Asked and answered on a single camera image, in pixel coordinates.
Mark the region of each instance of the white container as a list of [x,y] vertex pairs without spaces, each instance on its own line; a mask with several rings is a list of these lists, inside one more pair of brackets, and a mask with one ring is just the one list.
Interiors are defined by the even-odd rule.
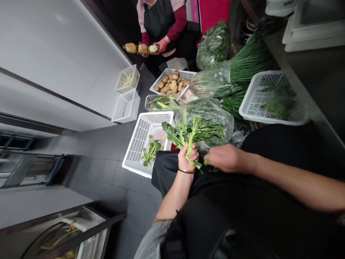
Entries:
[[[125,79],[128,75],[132,74],[132,82],[128,86],[124,86]],[[116,91],[125,93],[130,91],[131,89],[136,89],[138,82],[139,82],[140,74],[137,70],[137,65],[130,66],[129,68],[126,68],[121,71],[119,76],[119,81],[116,85]]]
[[271,16],[285,17],[295,11],[299,0],[267,0],[265,13]]
[[[158,87],[158,84],[163,80],[165,76],[168,76],[169,74],[173,74],[176,69],[172,68],[166,68],[163,73],[160,75],[160,77],[155,81],[155,83],[150,87],[150,90],[154,92],[155,94],[161,94],[159,92],[156,92],[156,88]],[[180,76],[182,79],[191,79],[195,76],[196,72],[190,72],[190,71],[185,71],[185,70],[179,70]],[[183,90],[183,92],[180,95],[183,95],[184,92],[187,90],[189,87],[189,84],[186,86],[186,88]]]
[[296,97],[295,106],[288,121],[277,118],[269,118],[272,113],[261,106],[272,97],[272,92],[262,92],[267,87],[279,84],[290,85],[283,71],[264,71],[253,76],[248,90],[239,108],[239,114],[246,120],[267,124],[280,123],[285,125],[300,126],[308,123],[310,118],[306,109]]
[[345,24],[343,30],[339,27],[322,24],[315,31],[313,27],[305,30],[293,30],[294,15],[290,16],[283,36],[286,52],[321,49],[345,45]]
[[122,162],[123,168],[148,178],[152,177],[154,162],[151,162],[152,166],[148,165],[146,167],[143,165],[143,159],[140,159],[144,155],[143,148],[148,148],[149,135],[152,135],[153,140],[165,138],[164,141],[160,141],[162,150],[171,149],[171,141],[166,139],[166,132],[162,128],[162,122],[168,122],[174,127],[173,116],[173,112],[139,114],[125,158]]
[[135,89],[121,94],[116,102],[112,122],[130,122],[137,119],[140,97]]

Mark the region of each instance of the gold bangle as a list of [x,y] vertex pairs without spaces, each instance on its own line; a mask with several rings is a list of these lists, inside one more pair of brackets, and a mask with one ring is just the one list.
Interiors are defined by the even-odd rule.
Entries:
[[180,170],[181,172],[188,173],[188,174],[194,174],[194,173],[195,173],[195,170],[194,170],[194,171],[190,171],[190,170],[182,169],[182,168],[180,168],[180,167],[179,167],[179,170]]

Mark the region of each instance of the white basket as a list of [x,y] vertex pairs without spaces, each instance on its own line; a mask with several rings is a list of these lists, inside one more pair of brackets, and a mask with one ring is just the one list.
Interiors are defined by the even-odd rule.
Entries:
[[[165,76],[168,76],[169,74],[173,74],[176,69],[172,68],[166,68],[164,69],[163,73],[160,75],[160,77],[155,81],[155,83],[150,87],[150,90],[154,92],[155,94],[161,94],[157,92],[155,89],[158,87],[158,84],[163,80]],[[179,70],[180,76],[182,79],[191,79],[195,76],[196,72],[190,72],[190,71],[185,71],[185,70]],[[183,92],[180,94],[182,96],[184,92],[188,89],[189,84],[186,86],[186,88],[183,90]]]
[[[166,132],[162,128],[162,122],[168,122],[175,126],[173,116],[173,112],[150,112],[139,114],[125,158],[122,162],[123,168],[148,178],[152,177],[154,162],[151,162],[152,166],[148,165],[146,167],[143,165],[143,159],[140,159],[144,155],[143,148],[148,149],[148,136],[150,134],[153,136],[152,140],[166,138]],[[160,141],[160,143],[162,150],[171,149],[171,141],[166,139],[165,141]]]
[[[128,86],[123,86],[125,83],[125,78],[130,75],[132,75],[132,82]],[[130,91],[131,89],[136,89],[137,84],[139,82],[140,74],[139,71],[137,70],[137,65],[130,66],[129,68],[126,68],[121,71],[120,76],[119,76],[119,81],[118,84],[116,85],[116,91],[125,93]]]
[[112,122],[130,122],[135,121],[138,115],[140,97],[135,89],[121,94],[116,103]]
[[261,106],[272,97],[272,92],[262,92],[261,90],[280,84],[289,85],[290,83],[285,74],[279,71],[264,71],[253,76],[245,97],[239,108],[240,115],[247,120],[262,123],[280,123],[285,125],[300,126],[308,123],[310,118],[300,100],[296,98],[295,106],[289,116],[288,121],[277,118],[269,118],[272,113]]

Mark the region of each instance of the kitchen floor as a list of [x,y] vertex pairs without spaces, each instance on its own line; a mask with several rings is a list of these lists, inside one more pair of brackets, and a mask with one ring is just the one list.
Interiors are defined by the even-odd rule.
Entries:
[[[142,85],[138,114],[147,112],[145,98],[155,82],[146,69],[140,71]],[[113,258],[133,259],[152,225],[162,202],[151,179],[122,168],[136,121],[41,140],[36,153],[75,155],[64,185],[85,197],[101,201],[106,208],[126,212]]]

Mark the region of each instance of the pink glove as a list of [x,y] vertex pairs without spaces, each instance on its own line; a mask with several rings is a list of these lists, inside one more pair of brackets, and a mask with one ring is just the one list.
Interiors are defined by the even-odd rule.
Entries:
[[157,55],[162,54],[166,51],[166,47],[167,47],[168,43],[165,41],[164,38],[161,39],[159,42],[155,42],[155,44],[157,46],[159,46],[159,51],[158,51]]

